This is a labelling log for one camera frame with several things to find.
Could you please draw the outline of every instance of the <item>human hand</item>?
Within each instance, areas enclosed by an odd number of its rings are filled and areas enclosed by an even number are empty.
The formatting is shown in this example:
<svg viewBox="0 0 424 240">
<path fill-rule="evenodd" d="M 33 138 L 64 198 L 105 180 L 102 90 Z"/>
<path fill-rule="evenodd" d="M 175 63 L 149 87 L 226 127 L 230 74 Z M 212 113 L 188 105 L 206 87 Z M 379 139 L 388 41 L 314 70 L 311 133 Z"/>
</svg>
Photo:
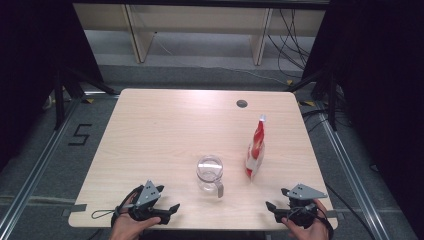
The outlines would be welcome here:
<svg viewBox="0 0 424 240">
<path fill-rule="evenodd" d="M 129 204 L 134 195 L 130 197 L 125 204 Z M 153 217 L 139 222 L 132 219 L 128 212 L 123 212 L 123 210 L 121 209 L 121 214 L 116 219 L 113 225 L 112 233 L 109 239 L 138 240 L 140 233 L 144 231 L 144 229 L 158 224 L 160 221 L 160 217 Z"/>
<path fill-rule="evenodd" d="M 319 200 L 314 199 L 314 202 L 317 207 L 321 209 L 321 211 L 318 210 L 318 216 L 325 218 L 327 209 Z M 307 229 L 297 226 L 293 221 L 287 220 L 287 218 L 282 218 L 281 222 L 291 231 L 289 233 L 290 237 L 297 238 L 298 240 L 328 240 L 328 229 L 318 219 L 315 219 L 312 225 Z"/>
</svg>

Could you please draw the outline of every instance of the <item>snack bag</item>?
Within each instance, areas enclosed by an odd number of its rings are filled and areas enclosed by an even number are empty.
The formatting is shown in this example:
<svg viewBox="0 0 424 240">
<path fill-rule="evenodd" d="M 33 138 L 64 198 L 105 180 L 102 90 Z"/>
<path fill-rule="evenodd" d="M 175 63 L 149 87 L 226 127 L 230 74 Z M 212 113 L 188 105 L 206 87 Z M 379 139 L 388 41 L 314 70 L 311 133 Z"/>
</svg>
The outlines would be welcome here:
<svg viewBox="0 0 424 240">
<path fill-rule="evenodd" d="M 246 157 L 246 174 L 252 180 L 253 176 L 258 172 L 259 167 L 262 164 L 265 153 L 265 128 L 264 122 L 266 116 L 262 114 L 259 118 L 258 127 L 256 128 L 255 134 L 253 135 L 253 140 L 249 144 L 249 149 L 247 151 Z"/>
</svg>

